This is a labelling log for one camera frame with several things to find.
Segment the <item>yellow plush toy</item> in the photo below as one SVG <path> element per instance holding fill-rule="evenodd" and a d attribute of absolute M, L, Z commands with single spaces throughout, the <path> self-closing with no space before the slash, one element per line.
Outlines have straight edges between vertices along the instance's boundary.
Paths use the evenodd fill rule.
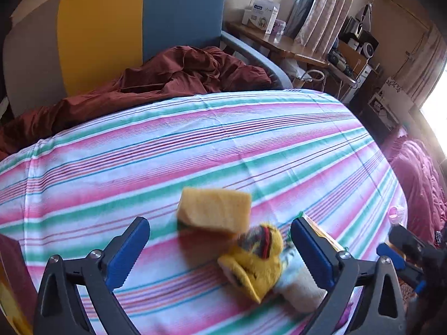
<path fill-rule="evenodd" d="M 230 283 L 257 304 L 273 292 L 298 313 L 310 314 L 327 294 L 316 285 L 293 242 L 267 223 L 239 236 L 217 262 Z"/>

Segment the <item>yellow sponge block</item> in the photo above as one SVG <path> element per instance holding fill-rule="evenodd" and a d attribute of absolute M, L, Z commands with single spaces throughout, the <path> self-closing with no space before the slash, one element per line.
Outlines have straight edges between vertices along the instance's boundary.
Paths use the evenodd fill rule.
<path fill-rule="evenodd" d="M 183 224 L 207 231 L 241 234 L 249 229 L 251 194 L 227 189 L 185 187 L 177 207 Z"/>

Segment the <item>gold metal tray box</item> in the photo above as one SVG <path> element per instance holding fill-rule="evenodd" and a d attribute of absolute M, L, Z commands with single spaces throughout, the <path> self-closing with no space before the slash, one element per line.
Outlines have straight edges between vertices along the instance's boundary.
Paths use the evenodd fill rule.
<path fill-rule="evenodd" d="M 1 334 L 33 334 L 36 300 L 20 244 L 1 235 Z"/>

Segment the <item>pink quilt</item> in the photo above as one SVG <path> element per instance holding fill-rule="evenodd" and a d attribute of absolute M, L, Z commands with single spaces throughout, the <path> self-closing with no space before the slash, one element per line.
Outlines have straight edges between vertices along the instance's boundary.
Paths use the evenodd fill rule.
<path fill-rule="evenodd" d="M 443 179 L 424 143 L 396 126 L 380 149 L 405 194 L 407 228 L 421 240 L 443 247 L 446 241 L 446 195 Z"/>

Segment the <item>striped pink green bedsheet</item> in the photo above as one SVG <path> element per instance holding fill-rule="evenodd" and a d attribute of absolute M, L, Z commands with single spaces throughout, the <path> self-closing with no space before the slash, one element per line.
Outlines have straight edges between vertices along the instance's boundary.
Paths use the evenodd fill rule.
<path fill-rule="evenodd" d="M 1 162 L 1 233 L 34 284 L 49 256 L 104 248 L 137 216 L 151 234 L 116 297 L 142 334 L 298 334 L 284 299 L 256 304 L 225 279 L 216 234 L 185 227 L 185 187 L 251 195 L 252 225 L 287 234 L 306 214 L 359 259 L 376 258 L 398 179 L 334 97 L 233 92 L 175 98 L 96 119 Z"/>

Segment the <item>wooden desk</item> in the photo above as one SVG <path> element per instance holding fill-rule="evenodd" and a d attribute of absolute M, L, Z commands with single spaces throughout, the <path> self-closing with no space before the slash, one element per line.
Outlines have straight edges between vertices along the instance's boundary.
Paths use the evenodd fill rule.
<path fill-rule="evenodd" d="M 279 64 L 284 59 L 294 59 L 298 62 L 311 64 L 314 67 L 326 68 L 346 85 L 354 87 L 356 84 L 355 80 L 338 70 L 333 64 L 328 62 L 326 58 L 318 57 L 310 49 L 299 45 L 287 36 L 282 35 L 280 39 L 276 41 L 274 37 L 264 34 L 262 30 L 257 30 L 235 22 L 226 22 L 225 28 L 228 33 L 231 33 L 232 35 L 238 37 L 244 36 L 268 49 L 270 52 L 267 57 L 275 64 Z"/>

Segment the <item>pink patterned curtain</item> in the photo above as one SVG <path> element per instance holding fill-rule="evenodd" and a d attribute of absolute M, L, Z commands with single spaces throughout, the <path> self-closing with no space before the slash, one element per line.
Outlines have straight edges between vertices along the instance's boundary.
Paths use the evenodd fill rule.
<path fill-rule="evenodd" d="M 372 59 L 417 105 L 427 100 L 446 65 L 440 0 L 297 0 L 286 32 L 318 57 L 327 55 L 343 23 L 371 4 Z"/>

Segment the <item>dark red blanket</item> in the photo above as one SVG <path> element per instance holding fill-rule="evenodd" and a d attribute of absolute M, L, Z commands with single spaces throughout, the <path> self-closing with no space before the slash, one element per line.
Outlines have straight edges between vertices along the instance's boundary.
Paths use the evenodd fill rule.
<path fill-rule="evenodd" d="M 111 113 L 171 98 L 270 89 L 272 79 L 217 47 L 175 46 L 88 93 L 21 114 L 1 127 L 1 158 Z"/>

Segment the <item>white appliance box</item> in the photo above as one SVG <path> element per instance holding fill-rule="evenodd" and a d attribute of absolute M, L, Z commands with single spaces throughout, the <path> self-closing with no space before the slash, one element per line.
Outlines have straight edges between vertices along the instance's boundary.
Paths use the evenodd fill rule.
<path fill-rule="evenodd" d="M 270 35 L 279 10 L 279 3 L 270 0 L 255 0 L 251 7 L 244 11 L 241 24 Z"/>

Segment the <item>grey yellow blue headboard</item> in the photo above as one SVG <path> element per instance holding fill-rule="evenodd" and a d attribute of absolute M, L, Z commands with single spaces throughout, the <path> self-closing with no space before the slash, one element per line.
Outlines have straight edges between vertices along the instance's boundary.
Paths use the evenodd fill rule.
<path fill-rule="evenodd" d="M 276 89 L 288 76 L 223 31 L 224 0 L 48 0 L 14 25 L 2 46 L 12 113 L 88 92 L 174 46 L 225 44 L 263 67 Z"/>

